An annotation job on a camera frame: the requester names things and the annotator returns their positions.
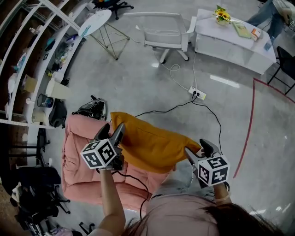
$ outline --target white table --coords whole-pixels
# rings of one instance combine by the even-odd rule
[[[256,28],[241,20],[232,20],[244,23],[249,32]],[[198,10],[195,31],[197,53],[238,64],[259,74],[264,74],[277,61],[273,47],[268,51],[264,49],[264,45],[270,39],[268,33],[262,31],[257,41],[240,37],[233,24],[217,24],[211,11]]]
[[[113,26],[111,26],[110,24],[107,23],[107,21],[109,20],[109,18],[111,17],[112,12],[110,10],[103,10],[103,11],[98,11],[96,12],[93,16],[89,17],[84,23],[83,25],[80,27],[80,30],[78,32],[80,37],[86,37],[86,36],[91,36],[92,38],[94,38],[111,56],[113,56],[116,60],[118,60],[120,54],[122,53],[123,49],[125,48],[127,42],[129,41],[129,37],[122,33],[121,31],[119,31],[118,29],[114,28]],[[108,33],[106,30],[106,25],[108,25],[109,27],[113,28],[114,30],[116,30],[118,33],[116,33],[117,35],[121,35],[122,37],[124,37],[123,39],[116,41],[116,42],[111,42],[109,35],[112,33]],[[102,32],[101,32],[101,27],[104,27],[105,31],[106,31],[106,36],[104,37]],[[95,38],[93,35],[91,35],[92,33],[94,33],[95,31],[99,30],[100,31],[100,35],[101,35],[101,39],[102,42],[99,41],[97,38]],[[106,44],[105,38],[108,38],[110,44]],[[123,49],[118,53],[118,55],[116,55],[115,50],[113,48],[113,44],[126,40],[126,43],[123,47]]]

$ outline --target green book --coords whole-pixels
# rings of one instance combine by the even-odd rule
[[[244,26],[243,23],[238,23],[238,22],[233,22],[233,25],[236,29],[236,32],[238,33],[238,35],[240,37],[244,37],[244,38],[251,38],[251,34],[250,32],[247,30],[247,28]]]

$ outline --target yellow fabric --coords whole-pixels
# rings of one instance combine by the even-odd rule
[[[163,130],[127,113],[112,112],[116,129],[122,122],[126,132],[120,147],[125,161],[146,171],[167,173],[186,158],[185,147],[197,153],[201,146],[186,136]]]

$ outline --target polished floor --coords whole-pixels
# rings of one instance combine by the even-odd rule
[[[196,15],[198,8],[214,10],[216,4],[241,20],[247,20],[259,9],[257,0],[129,0],[129,3],[135,7],[133,12],[178,12],[186,20]],[[122,12],[124,10],[120,11],[118,21],[112,17],[110,23],[134,40],[139,40],[134,23],[122,16]],[[295,54],[294,40],[284,32],[275,41],[275,46],[278,45]],[[121,111],[132,115],[150,110],[169,110],[189,101],[191,95],[179,87],[170,78],[169,71],[158,63],[156,58],[159,59],[161,52],[130,40],[119,60],[115,61],[89,39],[81,47],[69,71],[69,87],[73,96],[66,101],[68,113],[90,101],[91,94],[105,99],[109,112]],[[278,65],[273,65],[260,76],[235,64],[195,54],[192,47],[187,53],[190,60],[185,62],[176,52],[171,52],[165,65],[170,68],[179,64],[180,70],[172,72],[172,75],[189,88],[194,85],[192,67],[195,56],[198,89],[207,94],[206,99],[199,103],[209,106],[222,125],[222,151],[231,163],[229,183],[232,200],[250,212],[258,211],[287,230],[295,216],[295,104],[258,81],[255,81],[253,92],[253,78],[266,82]],[[273,81],[272,85],[282,91],[286,89],[278,81]],[[294,99],[295,89],[288,95]],[[252,128],[236,173],[248,134],[253,97]],[[166,114],[146,114],[141,119],[196,141],[205,138],[218,144],[219,125],[205,107],[189,104]],[[55,129],[47,133],[51,144],[45,156],[53,159],[53,166],[60,172],[64,131]],[[81,221],[97,225],[103,218],[101,206],[81,202],[71,202],[67,206],[70,215],[60,211],[59,216],[53,218],[61,226],[79,230]],[[128,210],[126,215],[128,219],[138,217],[137,212]]]

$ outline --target round tabletop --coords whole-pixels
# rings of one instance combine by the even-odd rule
[[[80,27],[79,36],[85,37],[103,26],[111,17],[112,12],[110,10],[103,10],[96,12],[93,16],[89,17],[84,24]]]

